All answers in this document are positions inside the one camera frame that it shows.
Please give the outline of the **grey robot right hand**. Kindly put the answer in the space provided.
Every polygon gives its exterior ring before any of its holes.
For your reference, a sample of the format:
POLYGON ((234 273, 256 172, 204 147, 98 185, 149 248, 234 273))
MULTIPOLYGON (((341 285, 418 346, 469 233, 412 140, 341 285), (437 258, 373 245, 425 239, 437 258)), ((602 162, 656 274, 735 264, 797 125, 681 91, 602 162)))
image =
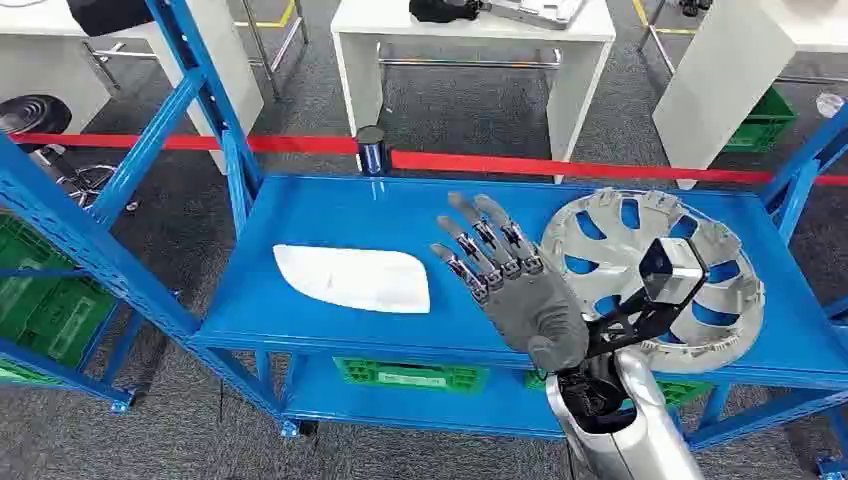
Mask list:
POLYGON ((439 243, 431 251, 460 279, 508 347, 547 372, 578 367, 587 358, 589 330, 558 268, 489 196, 469 201, 451 192, 448 202, 471 231, 439 216, 438 225, 461 253, 439 243))

